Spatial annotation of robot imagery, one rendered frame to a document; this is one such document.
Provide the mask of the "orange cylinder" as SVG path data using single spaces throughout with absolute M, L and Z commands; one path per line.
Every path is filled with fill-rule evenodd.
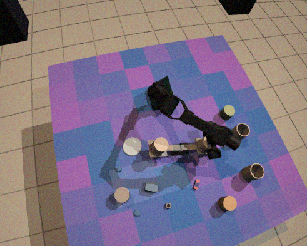
M 224 196 L 219 199 L 218 206 L 222 210 L 233 211 L 236 208 L 236 200 L 231 196 Z

